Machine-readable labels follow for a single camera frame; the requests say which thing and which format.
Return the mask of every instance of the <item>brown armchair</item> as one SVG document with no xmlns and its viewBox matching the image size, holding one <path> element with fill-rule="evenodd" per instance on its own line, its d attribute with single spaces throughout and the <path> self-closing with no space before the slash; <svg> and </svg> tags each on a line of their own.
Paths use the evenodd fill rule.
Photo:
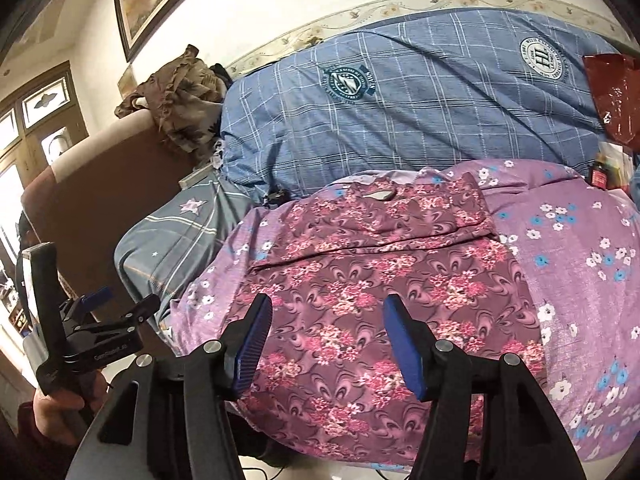
<svg viewBox="0 0 640 480">
<path fill-rule="evenodd" d="M 111 289 L 113 299 L 94 313 L 98 320 L 133 306 L 113 263 L 118 241 L 178 193 L 178 181 L 191 172 L 187 153 L 160 140 L 151 113 L 137 111 L 63 153 L 22 196 L 38 238 L 55 242 L 58 269 L 73 292 Z M 146 352 L 170 353 L 149 326 L 143 339 Z"/>
</svg>

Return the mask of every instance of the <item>white flower print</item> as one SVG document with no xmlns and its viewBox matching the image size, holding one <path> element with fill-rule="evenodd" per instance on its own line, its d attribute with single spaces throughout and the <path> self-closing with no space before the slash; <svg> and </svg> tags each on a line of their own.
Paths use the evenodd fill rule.
<svg viewBox="0 0 640 480">
<path fill-rule="evenodd" d="M 582 415 L 578 413 L 576 416 L 574 416 L 574 418 L 571 419 L 571 422 L 569 422 L 569 428 L 571 428 L 572 430 L 575 430 L 575 428 L 580 426 L 581 420 L 582 420 Z"/>
<path fill-rule="evenodd" d="M 600 415 L 602 415 L 602 410 L 596 410 L 595 412 L 589 414 L 589 416 L 587 417 L 587 420 L 594 420 L 598 418 Z"/>
<path fill-rule="evenodd" d="M 596 458 L 598 456 L 598 453 L 600 452 L 600 445 L 596 446 L 593 448 L 593 451 L 591 451 L 588 455 L 587 455 L 587 460 L 593 460 L 594 458 Z"/>
<path fill-rule="evenodd" d="M 549 390 L 549 395 L 551 395 L 553 400 L 562 400 L 569 395 L 570 390 L 571 383 L 569 381 L 558 381 L 554 387 Z"/>
<path fill-rule="evenodd" d="M 556 308 L 551 303 L 545 303 L 538 309 L 538 320 L 540 323 L 551 321 L 556 315 Z"/>
<path fill-rule="evenodd" d="M 542 346 L 549 342 L 551 339 L 551 329 L 549 327 L 543 328 L 540 331 L 540 339 L 542 339 Z"/>
</svg>

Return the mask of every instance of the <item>blue plaid blanket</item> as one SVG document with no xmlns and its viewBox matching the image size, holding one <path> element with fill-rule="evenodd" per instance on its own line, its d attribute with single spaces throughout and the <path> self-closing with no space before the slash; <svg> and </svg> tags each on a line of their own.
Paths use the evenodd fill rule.
<svg viewBox="0 0 640 480">
<path fill-rule="evenodd" d="M 532 158 L 585 173 L 603 140 L 582 56 L 616 52 L 540 14 L 457 9 L 377 22 L 229 90 L 223 174 L 260 200 L 363 170 Z"/>
</svg>

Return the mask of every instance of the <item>emblem logo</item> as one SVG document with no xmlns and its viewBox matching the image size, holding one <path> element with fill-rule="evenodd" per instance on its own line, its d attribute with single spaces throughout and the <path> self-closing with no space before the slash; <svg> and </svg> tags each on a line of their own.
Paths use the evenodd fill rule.
<svg viewBox="0 0 640 480">
<path fill-rule="evenodd" d="M 339 99 L 355 101 L 364 94 L 373 95 L 376 84 L 367 67 L 339 66 L 324 70 L 324 88 Z"/>
<path fill-rule="evenodd" d="M 556 50 L 540 38 L 527 38 L 520 44 L 522 59 L 541 76 L 549 79 L 562 77 L 562 58 Z"/>
</svg>

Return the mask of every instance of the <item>black clamp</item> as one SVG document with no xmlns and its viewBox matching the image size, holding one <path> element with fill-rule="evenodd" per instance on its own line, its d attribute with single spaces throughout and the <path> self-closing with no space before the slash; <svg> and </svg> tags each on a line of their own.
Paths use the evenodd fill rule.
<svg viewBox="0 0 640 480">
<path fill-rule="evenodd" d="M 465 354 L 412 319 L 396 294 L 383 315 L 406 386 L 431 401 L 410 480 L 584 480 L 562 423 L 516 354 Z M 464 461 L 472 394 L 484 394 L 480 465 Z"/>
</svg>

